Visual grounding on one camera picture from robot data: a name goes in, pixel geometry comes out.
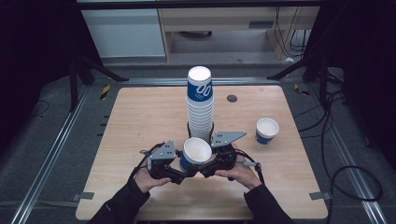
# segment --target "gray floor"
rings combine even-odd
[[[230,36],[237,37],[233,43]],[[124,77],[131,78],[169,78],[185,77],[194,64],[207,65],[213,78],[268,77],[288,66],[284,60],[275,59],[263,32],[251,34],[242,32],[214,32],[211,37],[176,36],[173,55],[169,64],[132,64],[131,66],[109,66],[108,68]],[[305,84],[300,69],[289,77],[284,77],[277,85],[285,92],[293,116],[317,105],[315,88],[317,83]],[[72,131],[57,157],[49,177],[38,196],[26,223],[85,223],[75,217],[76,204],[71,201],[75,193],[83,191],[95,153],[104,132],[106,116],[120,88],[127,85],[114,83],[107,77],[95,73],[95,83],[89,87],[87,98],[78,114]],[[46,159],[58,132],[68,116],[70,93],[67,77],[48,84],[41,92],[40,102],[36,104],[32,117],[25,123],[20,133],[10,145],[9,153],[0,159],[0,223],[10,223],[21,200],[35,181],[36,174]],[[294,89],[297,83],[303,95]],[[105,100],[99,97],[106,84],[111,84]],[[330,85],[332,92],[339,88]],[[315,108],[295,118],[299,129],[305,128],[321,118],[319,108]],[[382,153],[376,148],[364,145],[364,134],[359,123],[351,114],[348,105],[342,100],[334,102],[332,109],[333,127],[342,136],[342,141],[356,164],[372,172],[380,181],[384,194],[378,201],[388,223],[396,223],[396,174],[389,167]],[[321,162],[320,134],[322,125],[301,133],[308,158],[313,167],[319,187],[326,192],[330,182]],[[329,171],[333,174],[343,165],[338,146],[327,132],[324,138],[324,152]],[[376,185],[365,177],[368,186],[376,193]],[[347,173],[337,177],[337,184],[350,192],[355,192]],[[296,220],[297,223],[324,223],[325,220]],[[333,193],[332,223],[382,223],[370,220],[361,201],[353,200],[335,190]]]

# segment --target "black stand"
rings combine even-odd
[[[94,63],[93,61],[79,57],[73,59],[69,64],[69,76],[70,76],[70,93],[71,93],[71,105],[70,112],[74,111],[78,103],[78,84],[77,84],[77,74],[82,80],[84,85],[91,85],[94,82],[94,77],[90,72],[89,68],[94,68],[97,71],[103,73],[104,75],[111,77],[113,80],[122,82],[128,81],[129,78],[120,77],[111,71],[105,69],[103,66]]]
[[[335,16],[334,20],[330,24],[329,28],[323,32],[323,35],[317,41],[317,43],[309,50],[304,57],[297,63],[291,65],[280,73],[268,77],[267,79],[279,80],[282,77],[290,74],[294,70],[306,66],[306,70],[304,73],[304,81],[312,82],[315,80],[317,76],[320,78],[320,88],[319,88],[319,100],[323,106],[325,106],[326,102],[326,94],[327,94],[327,81],[329,75],[329,65],[328,65],[328,55],[333,48],[332,39],[337,33],[337,26],[340,24],[342,17],[344,15],[344,11],[351,1],[348,0],[344,3],[343,7],[339,11],[339,13]]]

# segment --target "cabinet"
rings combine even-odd
[[[171,55],[173,32],[217,30],[267,30],[278,59],[284,55],[282,35],[289,43],[294,30],[312,29],[319,7],[217,7],[163,8],[159,17],[166,58]]]

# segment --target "wooden table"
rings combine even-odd
[[[77,218],[90,219],[127,181],[142,160],[140,150],[173,139],[182,149],[187,133],[186,87],[124,88],[112,110],[84,192]],[[237,102],[227,96],[234,94]],[[312,201],[309,193],[318,183],[278,86],[215,86],[215,131],[247,131],[235,143],[262,164],[265,183],[292,218],[325,218],[323,200]],[[280,133],[267,147],[255,141],[258,119],[269,117],[280,125]],[[178,168],[176,159],[172,167]],[[150,191],[151,197],[137,220],[251,219],[244,200],[248,190],[227,178],[201,174],[186,178],[181,185],[167,184]]]

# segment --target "cable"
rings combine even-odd
[[[261,181],[262,183],[264,183],[264,176],[262,175],[262,166],[261,166],[258,162],[255,162],[246,152],[244,152],[244,151],[242,151],[242,150],[240,150],[240,149],[237,149],[237,148],[235,149],[235,152],[236,152],[237,155],[241,155],[241,156],[243,156],[243,157],[246,157],[246,158],[248,158],[251,162],[256,163],[256,166],[255,166],[254,168],[255,168],[257,174],[259,175],[260,181]]]
[[[293,44],[292,44],[292,40],[293,40],[294,36],[296,36],[297,43],[300,44],[300,43],[299,43],[300,41],[298,40],[297,34],[298,34],[298,30],[294,30],[294,31],[293,31],[293,34],[291,35],[290,42],[289,42],[290,48],[291,48],[292,50],[294,50],[294,51],[297,51],[297,52],[304,52],[304,48],[305,48],[305,37],[304,37],[304,41],[303,41],[303,44],[302,44],[302,45],[293,45]]]
[[[329,128],[326,130],[324,134],[326,134],[330,129],[332,128],[332,123],[330,124]],[[317,134],[317,135],[310,135],[310,136],[302,136],[301,138],[314,138],[314,137],[321,137],[322,133]]]
[[[47,112],[47,110],[50,108],[50,103],[49,103],[48,101],[41,100],[41,101],[37,101],[37,102],[38,102],[38,103],[39,103],[39,102],[40,102],[40,103],[46,103],[46,104],[47,104],[47,108],[45,108],[43,112],[40,112],[40,113],[35,114],[35,115],[31,115],[31,116],[30,116],[31,118],[34,118],[34,117],[43,115],[43,114],[44,114],[45,112]]]
[[[305,110],[304,112],[302,112],[302,113],[300,113],[300,114],[294,116],[293,118],[296,119],[296,118],[300,117],[301,115],[306,114],[306,113],[308,113],[309,111],[311,111],[311,110],[313,110],[313,109],[315,109],[315,108],[317,108],[317,107],[319,107],[319,106],[320,106],[320,105],[315,105],[314,107]]]
[[[285,41],[284,41],[284,39],[283,39],[282,32],[280,31],[280,26],[279,26],[278,20],[279,20],[279,7],[276,7],[276,22],[275,22],[275,26],[274,26],[274,36],[275,36],[275,39],[276,39],[277,44],[278,44],[278,45],[280,46],[280,48],[282,49],[283,54],[285,54],[285,55],[288,56],[288,57],[298,57],[298,56],[301,56],[301,54],[300,54],[300,55],[290,54],[290,53],[288,53],[288,51],[286,50]],[[279,31],[280,38],[281,38],[281,40],[282,40],[281,42],[279,41],[279,39],[278,39],[277,36],[276,36],[276,27],[277,27],[277,29],[278,29],[278,31]]]
[[[333,99],[333,97],[334,97],[336,94],[340,93],[340,92],[341,92],[341,91],[336,91],[335,93],[332,93],[332,94],[331,94],[331,98],[332,98],[332,99],[331,99],[330,102],[327,102],[327,103],[326,103],[326,107],[325,107],[325,108],[329,108],[329,106],[330,106],[333,102],[335,102],[335,101],[337,101],[337,100],[340,100],[340,99],[344,98],[344,97],[339,97],[339,98],[337,98],[337,99],[335,99],[335,100]],[[307,110],[307,111],[310,111],[310,110],[312,110],[312,109],[314,109],[314,108],[316,108],[316,107],[318,107],[318,105],[316,105],[315,107],[313,107],[313,108],[311,108],[311,109],[309,109],[309,110]],[[313,129],[313,128],[317,127],[317,126],[326,118],[328,112],[329,112],[329,110],[326,110],[325,113],[323,114],[323,116],[321,117],[321,119],[318,120],[315,124],[313,124],[313,125],[311,125],[311,126],[309,126],[309,127],[300,129],[300,130],[298,130],[298,132],[299,132],[299,133],[302,133],[302,132],[305,132],[305,131],[308,131],[308,130],[310,130],[310,129]]]
[[[325,134],[325,130],[326,130],[326,126],[327,126],[327,123],[328,123],[328,121],[329,121],[329,118],[332,117],[332,111],[331,111],[331,109],[332,109],[332,103],[334,102],[334,99],[333,99],[334,96],[335,96],[335,94],[332,94],[332,95],[327,99],[327,104],[328,104],[328,106],[327,106],[327,108],[328,108],[327,112],[328,112],[328,113],[327,113],[327,116],[326,116],[324,125],[323,125],[323,127],[322,127],[321,137],[320,137],[320,152],[321,152],[321,159],[322,159],[322,163],[323,163],[323,168],[324,168],[324,170],[325,170],[326,176],[329,178],[329,180],[330,180],[330,182],[331,182],[331,183],[330,183],[330,194],[332,195],[334,188],[336,188],[336,189],[340,190],[341,193],[343,193],[344,195],[346,195],[346,196],[349,197],[349,198],[352,198],[352,199],[355,199],[355,200],[360,200],[360,201],[365,201],[365,202],[375,202],[375,201],[379,200],[379,199],[382,197],[382,193],[383,193],[382,186],[381,186],[381,183],[378,181],[378,179],[376,179],[376,177],[375,177],[372,173],[370,173],[369,171],[367,171],[366,169],[361,168],[361,167],[359,167],[359,166],[355,166],[355,165],[347,165],[347,166],[342,166],[341,168],[339,168],[339,169],[334,173],[334,175],[330,176],[328,167],[327,167],[327,165],[326,165],[325,156],[324,156],[324,134]],[[355,196],[355,195],[353,195],[353,194],[351,194],[351,193],[348,193],[346,190],[344,190],[344,189],[342,189],[341,187],[339,187],[338,185],[336,185],[336,184],[335,184],[335,179],[336,179],[336,177],[337,177],[342,171],[344,171],[345,169],[359,169],[359,170],[362,170],[363,172],[365,172],[365,173],[366,173],[368,176],[370,176],[370,177],[375,181],[375,183],[379,186],[379,192],[378,192],[378,194],[377,194],[376,196],[374,196],[374,198],[362,198],[362,197]],[[327,220],[326,220],[326,223],[327,223],[327,224],[330,223],[331,218],[332,218],[332,199],[330,199],[330,202],[329,202],[329,215],[327,216]]]
[[[147,167],[147,166],[141,166],[141,165],[143,164],[143,162],[145,161],[145,159],[146,159],[147,157],[149,157],[149,155],[151,155],[151,153],[152,153],[152,151],[154,151],[154,149],[156,149],[157,147],[163,146],[163,144],[165,144],[165,143],[156,144],[156,145],[155,145],[154,147],[152,147],[150,150],[141,150],[141,151],[140,151],[140,153],[142,153],[142,154],[145,155],[145,156],[143,157],[142,161],[139,162],[139,164],[132,170],[132,173],[131,173],[131,175],[129,176],[128,182],[129,182],[132,178],[134,178],[134,176],[137,174],[137,172],[138,172],[141,168]]]

